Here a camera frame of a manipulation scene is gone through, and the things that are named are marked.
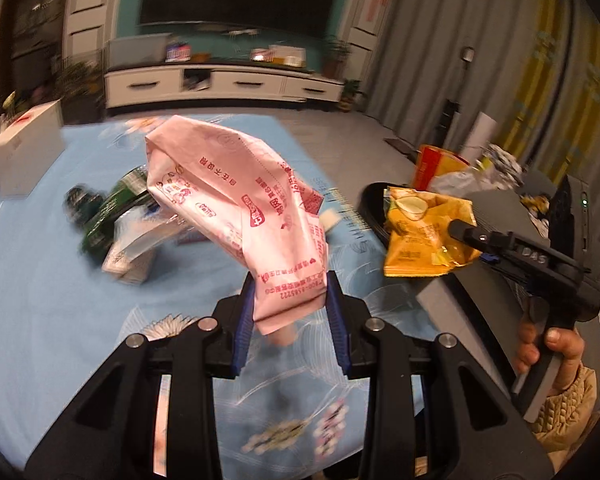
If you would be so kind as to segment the person's right hand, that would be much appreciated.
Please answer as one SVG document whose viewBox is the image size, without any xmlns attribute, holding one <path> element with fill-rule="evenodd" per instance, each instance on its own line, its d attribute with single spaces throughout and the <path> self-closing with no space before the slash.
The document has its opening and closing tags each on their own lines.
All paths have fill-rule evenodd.
<svg viewBox="0 0 600 480">
<path fill-rule="evenodd" d="M 538 332 L 535 326 L 524 318 L 518 328 L 518 346 L 514 359 L 519 374 L 528 373 L 530 367 L 539 361 L 540 350 L 536 345 L 537 342 Z M 554 396 L 566 391 L 576 380 L 582 364 L 585 343 L 575 330 L 552 327 L 546 331 L 544 344 L 547 349 L 562 356 L 562 364 L 550 389 L 550 396 Z"/>
</svg>

